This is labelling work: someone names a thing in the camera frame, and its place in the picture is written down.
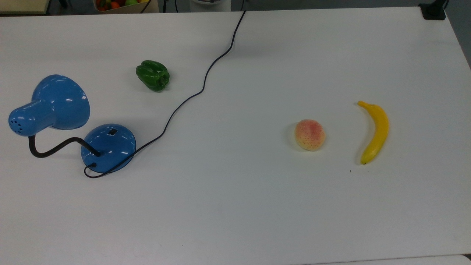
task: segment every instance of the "lamp switch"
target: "lamp switch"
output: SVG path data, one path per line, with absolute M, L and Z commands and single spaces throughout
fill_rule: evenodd
M 117 132 L 118 132 L 118 130 L 116 130 L 116 129 L 113 128 L 113 129 L 111 129 L 107 134 L 113 136 L 113 135 L 115 135 Z

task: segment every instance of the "desk lamp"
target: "desk lamp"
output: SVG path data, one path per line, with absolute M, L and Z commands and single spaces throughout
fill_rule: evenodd
M 85 139 L 72 137 L 53 149 L 40 153 L 36 150 L 36 134 L 47 127 L 72 130 L 85 125 L 90 117 L 90 104 L 82 88 L 63 75 L 44 78 L 34 90 L 32 101 L 10 113 L 8 124 L 18 135 L 29 138 L 29 148 L 35 157 L 48 157 L 71 142 L 82 145 L 81 156 L 90 169 L 105 173 L 136 150 L 134 135 L 119 124 L 104 124 L 93 129 Z M 113 170 L 126 166 L 126 162 Z

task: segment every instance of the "banana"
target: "banana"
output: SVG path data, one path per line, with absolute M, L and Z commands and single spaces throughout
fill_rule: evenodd
M 389 132 L 389 120 L 386 112 L 378 106 L 359 101 L 358 105 L 368 111 L 376 127 L 374 136 L 361 156 L 361 163 L 369 163 L 379 153 Z

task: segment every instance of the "power cord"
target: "power cord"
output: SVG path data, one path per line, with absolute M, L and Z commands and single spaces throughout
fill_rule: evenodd
M 152 1 L 152 0 L 147 1 L 146 6 L 141 10 L 140 14 L 142 14 L 144 12 L 144 10 L 149 6 L 150 1 Z
M 185 104 L 188 100 L 196 97 L 197 95 L 203 93 L 204 91 L 204 88 L 206 87 L 206 80 L 208 78 L 208 74 L 209 74 L 209 71 L 211 70 L 211 68 L 216 64 L 217 61 L 219 61 L 221 58 L 223 58 L 226 54 L 228 54 L 231 50 L 232 50 L 232 47 L 234 45 L 234 40 L 236 39 L 236 33 L 237 33 L 237 30 L 239 29 L 239 25 L 240 23 L 242 22 L 242 18 L 245 16 L 245 13 L 246 11 L 244 11 L 242 13 L 242 16 L 240 17 L 239 19 L 239 22 L 237 23 L 237 26 L 235 27 L 235 30 L 234 30 L 234 34 L 232 35 L 232 41 L 231 41 L 231 45 L 229 47 L 228 50 L 226 50 L 226 52 L 224 52 L 222 55 L 220 55 L 216 60 L 213 61 L 213 63 L 209 66 L 208 68 L 208 71 L 206 71 L 206 75 L 204 76 L 204 82 L 203 82 L 203 88 L 196 94 L 192 95 L 191 97 L 187 98 L 185 101 L 183 101 L 172 113 L 172 115 L 170 115 L 170 118 L 169 120 L 167 121 L 167 124 L 165 125 L 162 133 L 157 136 L 156 138 L 154 138 L 153 140 L 149 141 L 148 143 L 146 143 L 145 145 L 141 146 L 139 149 L 137 149 L 136 151 L 134 151 L 134 153 L 130 154 L 129 156 L 127 156 L 125 159 L 123 159 L 119 164 L 115 165 L 114 167 L 112 167 L 110 170 L 106 171 L 105 173 L 102 173 L 100 175 L 97 175 L 97 176 L 92 176 L 92 175 L 89 175 L 87 174 L 87 169 L 88 168 L 94 168 L 97 166 L 96 163 L 93 163 L 91 165 L 88 165 L 86 166 L 84 169 L 83 169 L 83 173 L 89 177 L 89 178 L 92 178 L 92 179 L 95 179 L 95 178 L 99 178 L 99 177 L 102 177 L 104 175 L 107 175 L 107 174 L 110 174 L 113 172 L 113 170 L 115 170 L 116 168 L 118 168 L 119 166 L 121 166 L 124 162 L 126 162 L 128 159 L 132 158 L 135 154 L 139 153 L 142 149 L 146 148 L 147 146 L 149 146 L 150 144 L 152 144 L 153 142 L 157 141 L 158 139 L 160 139 L 163 134 L 167 131 L 167 127 L 169 126 L 169 123 L 170 121 L 172 120 L 173 116 L 175 115 L 175 113 L 177 112 L 177 110 L 179 110 L 181 108 L 181 106 L 183 106 L 183 104 Z

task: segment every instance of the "peach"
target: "peach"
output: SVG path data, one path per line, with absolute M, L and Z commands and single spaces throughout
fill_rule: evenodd
M 302 148 L 314 151 L 322 146 L 325 140 L 325 132 L 322 125 L 314 120 L 302 120 L 294 129 L 296 142 Z

